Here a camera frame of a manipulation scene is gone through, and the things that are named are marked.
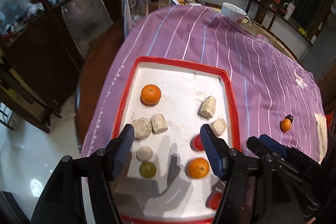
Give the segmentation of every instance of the small orange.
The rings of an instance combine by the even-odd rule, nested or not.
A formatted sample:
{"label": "small orange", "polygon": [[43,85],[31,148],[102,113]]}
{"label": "small orange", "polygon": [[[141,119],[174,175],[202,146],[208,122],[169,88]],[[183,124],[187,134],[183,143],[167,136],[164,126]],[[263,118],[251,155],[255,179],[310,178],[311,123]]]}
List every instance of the small orange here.
{"label": "small orange", "polygon": [[292,125],[292,123],[291,123],[290,119],[287,119],[287,118],[283,119],[280,123],[280,129],[281,129],[282,132],[287,132],[288,130],[291,129],[291,125]]}
{"label": "small orange", "polygon": [[156,85],[145,85],[140,98],[146,105],[156,105],[161,99],[161,90]]}
{"label": "small orange", "polygon": [[188,175],[200,179],[209,173],[209,163],[203,158],[196,158],[188,164]]}

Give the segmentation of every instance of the wall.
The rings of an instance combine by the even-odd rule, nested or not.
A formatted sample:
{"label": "wall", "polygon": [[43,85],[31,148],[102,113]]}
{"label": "wall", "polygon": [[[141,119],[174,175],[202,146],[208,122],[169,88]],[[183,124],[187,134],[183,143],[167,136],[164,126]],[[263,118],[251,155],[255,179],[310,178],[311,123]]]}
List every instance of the wall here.
{"label": "wall", "polygon": [[319,80],[323,73],[336,59],[336,15],[330,12],[328,19],[314,42],[314,46],[303,56],[302,65],[310,71],[315,80]]}
{"label": "wall", "polygon": [[[245,10],[249,0],[198,0],[200,3],[210,2],[217,5],[222,5],[223,2],[229,2],[233,5],[240,7]],[[251,4],[248,16],[254,18],[258,10],[258,4],[254,1]],[[269,26],[269,23],[272,19],[273,13],[268,11],[263,25],[265,27]],[[297,30],[295,30],[291,25],[289,25],[285,20],[280,17],[276,17],[275,21],[271,27],[271,32],[273,32],[277,37],[279,37],[296,55],[297,58],[300,58],[304,53],[305,49],[308,46],[308,42],[304,39]]]}

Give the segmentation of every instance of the purple tablecloth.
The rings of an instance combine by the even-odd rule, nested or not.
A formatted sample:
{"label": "purple tablecloth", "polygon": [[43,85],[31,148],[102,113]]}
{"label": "purple tablecloth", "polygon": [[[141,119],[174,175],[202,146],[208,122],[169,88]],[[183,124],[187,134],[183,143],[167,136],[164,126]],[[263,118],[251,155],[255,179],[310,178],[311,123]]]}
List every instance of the purple tablecloth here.
{"label": "purple tablecloth", "polygon": [[[81,156],[105,147],[130,70],[139,56],[199,62],[225,69],[232,81],[243,152],[251,136],[267,134],[319,160],[314,113],[324,115],[311,73],[273,46],[209,8],[173,6],[151,13],[126,38],[107,74]],[[292,114],[288,132],[279,123]]]}

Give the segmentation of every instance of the white floor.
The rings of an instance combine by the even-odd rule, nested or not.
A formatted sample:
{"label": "white floor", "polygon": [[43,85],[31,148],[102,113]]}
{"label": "white floor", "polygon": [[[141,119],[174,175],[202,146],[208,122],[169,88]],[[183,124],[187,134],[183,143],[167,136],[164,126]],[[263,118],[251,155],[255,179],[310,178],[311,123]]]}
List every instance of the white floor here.
{"label": "white floor", "polygon": [[[74,97],[65,102],[61,116],[52,116],[49,134],[15,115],[13,131],[0,124],[0,190],[11,192],[29,219],[60,159],[64,155],[79,158]],[[86,183],[83,198],[87,223],[95,223]]]}

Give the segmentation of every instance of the red tomato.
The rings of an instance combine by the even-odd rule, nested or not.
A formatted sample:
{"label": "red tomato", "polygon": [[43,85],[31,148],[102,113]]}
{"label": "red tomato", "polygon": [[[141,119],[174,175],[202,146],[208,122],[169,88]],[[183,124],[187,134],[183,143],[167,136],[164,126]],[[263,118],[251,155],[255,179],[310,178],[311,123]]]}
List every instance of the red tomato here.
{"label": "red tomato", "polygon": [[193,146],[196,151],[204,151],[204,147],[201,141],[201,135],[198,134],[193,140]]}
{"label": "red tomato", "polygon": [[220,192],[216,192],[212,194],[209,199],[209,208],[212,210],[217,210],[219,203],[221,201],[221,198],[222,198],[222,193]]}

